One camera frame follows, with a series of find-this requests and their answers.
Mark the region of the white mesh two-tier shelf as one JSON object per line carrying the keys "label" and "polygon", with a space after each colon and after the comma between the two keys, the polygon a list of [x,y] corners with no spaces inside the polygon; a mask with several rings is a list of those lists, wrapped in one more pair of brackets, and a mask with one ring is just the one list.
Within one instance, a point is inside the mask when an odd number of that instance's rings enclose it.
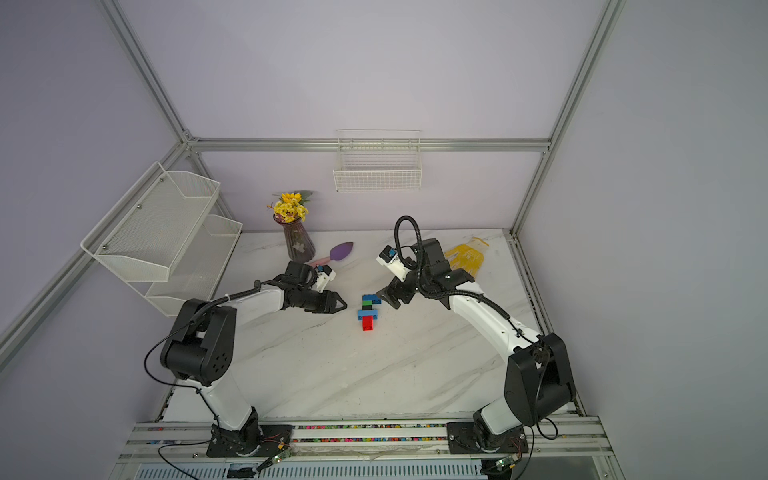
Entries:
{"label": "white mesh two-tier shelf", "polygon": [[214,212],[220,183],[152,165],[81,241],[90,257],[167,317],[213,297],[242,224]]}

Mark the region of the yellow flower bouquet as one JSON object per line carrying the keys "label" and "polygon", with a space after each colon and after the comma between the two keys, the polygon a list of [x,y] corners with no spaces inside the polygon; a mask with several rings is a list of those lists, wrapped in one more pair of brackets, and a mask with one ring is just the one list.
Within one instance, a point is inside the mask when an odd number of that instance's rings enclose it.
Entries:
{"label": "yellow flower bouquet", "polygon": [[273,218],[280,224],[301,223],[309,214],[307,204],[311,201],[313,192],[309,190],[291,191],[278,194],[268,205]]}

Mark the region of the yellow rubber glove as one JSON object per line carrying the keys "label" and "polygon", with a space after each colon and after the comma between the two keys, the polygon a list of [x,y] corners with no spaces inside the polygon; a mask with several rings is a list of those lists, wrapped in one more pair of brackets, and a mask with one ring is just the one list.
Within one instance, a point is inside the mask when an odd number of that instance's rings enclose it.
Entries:
{"label": "yellow rubber glove", "polygon": [[477,277],[488,248],[489,244],[485,240],[472,237],[468,242],[457,245],[444,254],[452,270],[462,269],[472,277]]}

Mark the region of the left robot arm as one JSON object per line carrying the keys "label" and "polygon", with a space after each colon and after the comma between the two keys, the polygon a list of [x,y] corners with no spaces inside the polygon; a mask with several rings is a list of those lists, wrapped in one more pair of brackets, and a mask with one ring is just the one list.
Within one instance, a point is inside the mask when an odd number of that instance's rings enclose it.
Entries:
{"label": "left robot arm", "polygon": [[291,427],[264,431],[256,408],[229,373],[237,329],[290,308],[327,315],[345,310],[340,294],[328,289],[335,276],[328,265],[291,261],[283,273],[265,282],[256,280],[248,290],[184,302],[170,333],[156,347],[161,366],[180,387],[193,390],[212,414],[207,456],[270,456],[290,439]]}

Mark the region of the purple pink toy spatula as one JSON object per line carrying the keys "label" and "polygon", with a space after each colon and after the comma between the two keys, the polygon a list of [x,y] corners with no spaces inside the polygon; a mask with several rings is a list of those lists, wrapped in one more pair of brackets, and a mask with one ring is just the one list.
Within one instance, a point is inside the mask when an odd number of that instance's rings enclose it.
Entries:
{"label": "purple pink toy spatula", "polygon": [[333,261],[341,261],[348,257],[354,248],[351,241],[340,243],[334,246],[326,257],[314,260],[310,263],[312,267],[327,265]]}

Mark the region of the light blue long lego brick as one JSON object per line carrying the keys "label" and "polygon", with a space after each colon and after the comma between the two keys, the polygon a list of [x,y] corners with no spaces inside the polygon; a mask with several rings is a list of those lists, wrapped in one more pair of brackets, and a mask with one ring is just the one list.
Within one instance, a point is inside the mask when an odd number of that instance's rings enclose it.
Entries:
{"label": "light blue long lego brick", "polygon": [[357,312],[357,317],[360,321],[362,321],[366,317],[371,317],[373,320],[376,320],[378,318],[378,312],[376,310],[359,310]]}

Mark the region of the dark blue long lego brick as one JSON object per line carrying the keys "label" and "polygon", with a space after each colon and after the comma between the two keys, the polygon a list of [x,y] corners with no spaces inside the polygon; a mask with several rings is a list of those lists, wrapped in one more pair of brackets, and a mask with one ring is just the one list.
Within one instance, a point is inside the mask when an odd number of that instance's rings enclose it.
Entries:
{"label": "dark blue long lego brick", "polygon": [[362,296],[363,306],[373,306],[381,303],[382,303],[382,300],[375,294],[365,294]]}

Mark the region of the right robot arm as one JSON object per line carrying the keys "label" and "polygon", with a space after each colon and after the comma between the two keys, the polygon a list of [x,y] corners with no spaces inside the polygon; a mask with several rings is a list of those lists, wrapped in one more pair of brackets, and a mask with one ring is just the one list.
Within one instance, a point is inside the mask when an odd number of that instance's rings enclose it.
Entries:
{"label": "right robot arm", "polygon": [[537,426],[574,400],[567,347],[558,335],[542,335],[514,319],[485,295],[471,274],[450,267],[437,240],[423,240],[412,249],[414,259],[402,259],[390,245],[379,253],[377,262],[394,275],[377,293],[379,298],[395,309],[416,294],[440,302],[473,326],[506,364],[501,397],[473,415],[468,447],[495,453],[507,434]]}

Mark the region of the purple ribbed glass vase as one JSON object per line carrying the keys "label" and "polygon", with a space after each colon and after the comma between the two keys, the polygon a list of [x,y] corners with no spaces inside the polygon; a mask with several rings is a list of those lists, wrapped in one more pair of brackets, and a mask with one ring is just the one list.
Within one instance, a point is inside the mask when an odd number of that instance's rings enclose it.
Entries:
{"label": "purple ribbed glass vase", "polygon": [[274,221],[282,227],[288,256],[292,261],[308,263],[315,257],[315,246],[301,219],[287,221],[274,214]]}

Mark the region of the red square lego brick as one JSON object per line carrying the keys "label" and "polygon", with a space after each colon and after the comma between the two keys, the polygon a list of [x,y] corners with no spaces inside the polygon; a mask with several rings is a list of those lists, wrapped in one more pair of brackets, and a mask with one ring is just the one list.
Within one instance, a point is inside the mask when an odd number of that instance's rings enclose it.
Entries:
{"label": "red square lego brick", "polygon": [[375,318],[373,316],[364,316],[361,320],[362,330],[365,332],[374,330]]}

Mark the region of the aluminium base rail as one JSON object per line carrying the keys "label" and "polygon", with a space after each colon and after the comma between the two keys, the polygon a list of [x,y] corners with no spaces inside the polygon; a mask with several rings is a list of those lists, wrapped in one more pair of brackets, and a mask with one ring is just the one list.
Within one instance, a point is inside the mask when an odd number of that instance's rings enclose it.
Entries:
{"label": "aluminium base rail", "polygon": [[498,448],[459,419],[265,421],[251,456],[227,453],[209,423],[140,423],[113,479],[621,479],[596,417],[571,411],[512,430]]}

